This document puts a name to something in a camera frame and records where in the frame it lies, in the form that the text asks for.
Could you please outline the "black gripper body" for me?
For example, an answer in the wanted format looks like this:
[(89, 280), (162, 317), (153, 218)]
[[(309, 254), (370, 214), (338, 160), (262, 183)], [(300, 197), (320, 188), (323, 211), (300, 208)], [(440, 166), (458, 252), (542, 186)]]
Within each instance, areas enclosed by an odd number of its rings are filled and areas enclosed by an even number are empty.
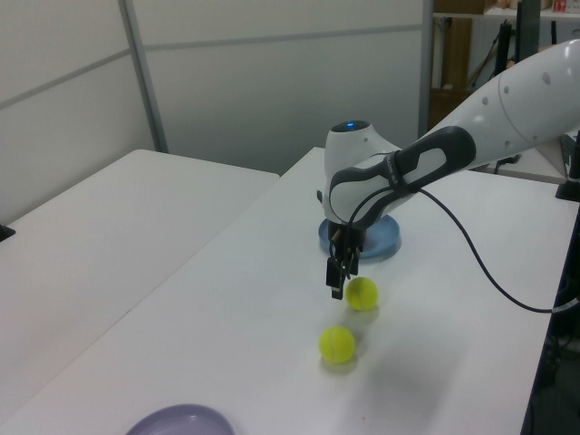
[(366, 231), (328, 221), (329, 253), (331, 257), (346, 258), (363, 250)]

